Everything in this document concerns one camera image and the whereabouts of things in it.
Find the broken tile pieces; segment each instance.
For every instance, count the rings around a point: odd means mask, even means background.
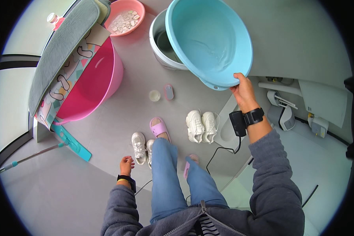
[[[119,13],[117,17],[110,23],[108,30],[113,34],[121,34],[129,31],[137,25],[140,16],[136,11],[124,11]]]

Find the zipper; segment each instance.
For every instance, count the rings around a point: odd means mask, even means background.
[[[171,233],[175,232],[176,230],[182,228],[184,225],[189,224],[191,221],[197,220],[199,217],[200,217],[200,214],[198,216],[194,217],[193,219],[190,219],[190,220],[186,221],[185,223],[183,223],[182,225],[178,226],[177,228],[172,229],[171,231],[169,231],[168,233],[164,234],[163,236],[170,235]]]
[[[205,204],[205,201],[204,201],[204,200],[201,200],[201,206],[202,206],[202,213],[203,213],[203,214],[206,214],[207,209],[206,209],[206,204]],[[181,227],[183,227],[185,224],[188,224],[188,223],[191,222],[192,220],[197,220],[200,216],[201,216],[201,215],[198,215],[198,216],[194,217],[193,219],[186,221],[186,222],[183,223],[182,225],[178,226],[178,227],[175,228],[175,229],[172,229],[171,231],[169,231],[168,233],[164,234],[163,236],[170,235],[171,233],[175,232],[177,229],[180,229]]]
[[[235,233],[238,233],[242,236],[246,236],[245,234],[243,233],[240,233],[239,231],[235,230],[235,229],[232,229],[231,227],[227,226],[226,224],[220,222],[219,220],[215,219],[214,217],[212,217],[211,215],[207,214],[207,208],[206,208],[206,203],[204,200],[201,200],[201,207],[202,207],[202,213],[203,214],[206,214],[211,220],[214,220],[216,221],[217,223],[221,224],[223,227],[225,227],[226,229],[229,229]],[[168,233],[164,234],[163,236],[167,236],[167,235],[170,235],[171,233],[175,232],[176,230],[180,229],[181,227],[183,227],[184,225],[188,224],[189,222],[193,221],[193,220],[197,220],[201,215],[198,215],[196,217],[194,217],[193,219],[191,220],[188,220],[186,221],[185,223],[183,223],[182,225],[178,226],[177,228],[169,231]]]
[[[205,214],[206,214],[211,220],[216,221],[217,223],[219,223],[219,224],[221,224],[222,226],[224,226],[226,229],[229,229],[229,230],[231,230],[231,231],[233,231],[233,232],[235,232],[235,233],[238,233],[238,234],[240,234],[240,235],[242,235],[242,236],[246,236],[245,234],[240,233],[239,231],[237,231],[237,230],[235,230],[235,229],[232,229],[232,228],[229,227],[228,225],[226,225],[226,224],[220,222],[219,220],[215,219],[215,218],[212,217],[211,215],[209,215],[209,214],[207,214],[207,213],[205,213]]]
[[[202,206],[202,213],[206,214],[207,209],[206,209],[206,203],[204,200],[201,200],[201,206]]]

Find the mop handle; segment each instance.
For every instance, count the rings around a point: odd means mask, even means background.
[[[42,151],[39,151],[38,153],[34,153],[33,155],[30,155],[30,156],[28,156],[28,157],[26,157],[26,158],[23,158],[23,159],[21,159],[21,160],[13,161],[13,162],[11,162],[11,163],[5,165],[4,167],[0,168],[0,173],[4,172],[4,171],[6,171],[6,170],[9,170],[9,169],[12,168],[12,167],[17,166],[17,165],[18,165],[19,163],[21,163],[21,162],[24,162],[24,161],[26,161],[26,160],[28,160],[28,159],[31,159],[31,158],[33,158],[33,157],[35,157],[35,156],[38,156],[38,155],[40,155],[40,154],[42,154],[42,153],[46,153],[46,152],[51,151],[51,150],[53,150],[53,149],[61,148],[61,147],[63,147],[64,145],[65,145],[64,143],[60,143],[60,144],[57,144],[57,145],[52,146],[52,147],[50,147],[50,148],[44,149],[44,150],[42,150]]]

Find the blue plastic basin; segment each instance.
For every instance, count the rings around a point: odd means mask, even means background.
[[[249,74],[253,49],[244,22],[221,0],[174,0],[165,16],[169,41],[184,65],[205,85],[225,90]]]

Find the teal mop head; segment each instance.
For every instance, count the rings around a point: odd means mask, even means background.
[[[61,140],[71,148],[77,155],[89,161],[92,154],[83,147],[62,125],[51,125],[51,129],[61,138]]]

